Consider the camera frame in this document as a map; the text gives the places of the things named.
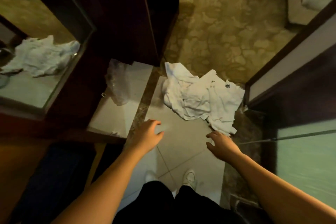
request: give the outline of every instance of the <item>hand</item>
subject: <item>hand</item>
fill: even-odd
[[[207,134],[206,137],[211,137],[215,143],[215,146],[209,142],[206,143],[209,151],[222,161],[231,164],[235,156],[241,154],[240,149],[232,139],[218,131],[213,131]]]
[[[156,125],[161,125],[161,121],[147,120],[135,130],[132,138],[131,147],[140,150],[141,154],[145,155],[151,151],[163,137],[163,131],[155,134]]]

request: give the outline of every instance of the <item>plastic bag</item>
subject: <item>plastic bag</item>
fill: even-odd
[[[130,98],[126,64],[111,59],[107,74],[105,75],[105,80],[111,91],[113,102],[118,106],[126,104]]]

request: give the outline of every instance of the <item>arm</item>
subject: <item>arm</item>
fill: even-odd
[[[247,181],[275,223],[336,223],[336,210],[267,171],[241,153],[230,137],[214,131],[208,149],[232,165]]]
[[[163,137],[163,132],[154,133],[160,124],[157,120],[144,122],[129,147],[52,224],[111,224],[134,167]]]

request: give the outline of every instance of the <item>black pants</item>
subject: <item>black pants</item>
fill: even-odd
[[[113,224],[119,223],[245,223],[236,213],[182,186],[175,199],[159,181],[143,185],[135,201],[120,210]]]

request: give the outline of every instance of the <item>person's right hand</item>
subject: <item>person's right hand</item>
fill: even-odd
[[[237,155],[241,154],[240,149],[232,139],[218,131],[213,131],[206,137],[210,137],[215,143],[214,146],[209,142],[206,143],[209,151],[222,161],[230,164]]]

